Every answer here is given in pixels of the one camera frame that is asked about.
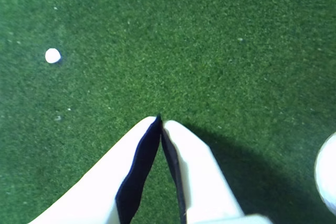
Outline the white gripper finger with navy pad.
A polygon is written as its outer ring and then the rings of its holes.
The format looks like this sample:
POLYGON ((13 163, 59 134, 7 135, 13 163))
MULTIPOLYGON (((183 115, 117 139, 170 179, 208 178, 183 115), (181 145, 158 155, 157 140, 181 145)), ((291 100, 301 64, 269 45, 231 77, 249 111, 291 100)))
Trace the white gripper finger with navy pad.
POLYGON ((266 216, 244 214, 211 149, 188 128, 164 122, 162 147, 182 223, 271 223, 266 216))
POLYGON ((141 120, 32 223, 130 223, 160 137, 160 116, 141 120))

